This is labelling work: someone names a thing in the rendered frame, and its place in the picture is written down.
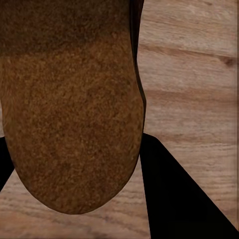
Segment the sandal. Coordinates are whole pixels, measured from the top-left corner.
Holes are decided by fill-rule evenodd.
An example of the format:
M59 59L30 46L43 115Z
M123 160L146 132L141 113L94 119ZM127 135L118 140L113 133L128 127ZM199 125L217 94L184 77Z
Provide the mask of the sandal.
M59 213L114 198L140 155L144 0L0 0L0 101L23 185Z

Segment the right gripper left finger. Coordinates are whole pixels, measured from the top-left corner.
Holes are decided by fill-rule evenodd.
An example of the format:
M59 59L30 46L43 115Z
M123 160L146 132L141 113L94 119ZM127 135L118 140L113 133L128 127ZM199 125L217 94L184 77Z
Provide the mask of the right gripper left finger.
M15 169L11 160L5 137L0 138L0 191Z

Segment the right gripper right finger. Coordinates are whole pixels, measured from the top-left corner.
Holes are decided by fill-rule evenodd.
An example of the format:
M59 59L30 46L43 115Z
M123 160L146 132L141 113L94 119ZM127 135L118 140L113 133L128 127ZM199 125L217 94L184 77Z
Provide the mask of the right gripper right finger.
M151 239L239 239L239 231L159 139L143 133L140 161Z

